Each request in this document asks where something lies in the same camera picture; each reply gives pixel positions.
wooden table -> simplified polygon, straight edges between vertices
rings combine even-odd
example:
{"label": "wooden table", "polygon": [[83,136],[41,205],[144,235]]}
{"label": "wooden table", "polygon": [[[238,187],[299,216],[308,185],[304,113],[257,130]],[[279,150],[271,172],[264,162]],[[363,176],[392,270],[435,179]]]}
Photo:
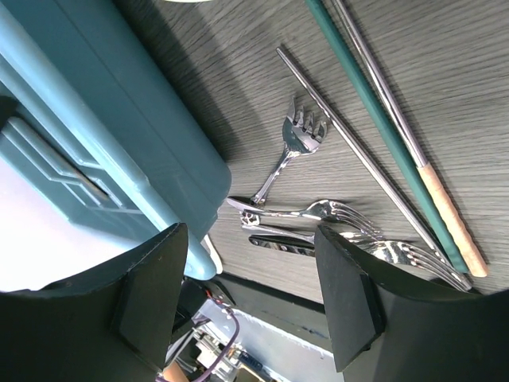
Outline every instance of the wooden table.
{"label": "wooden table", "polygon": [[[278,160],[290,96],[323,117],[278,58],[275,49],[284,44],[415,205],[303,1],[116,2],[230,166],[231,195],[250,197]],[[476,287],[508,287],[509,2],[352,0],[350,6],[490,264]],[[347,201],[390,238],[420,242],[333,129],[317,153],[284,170],[267,205],[300,209],[321,198]],[[224,205],[219,216],[211,238],[225,271],[321,301],[314,259],[255,248],[234,209]]]}

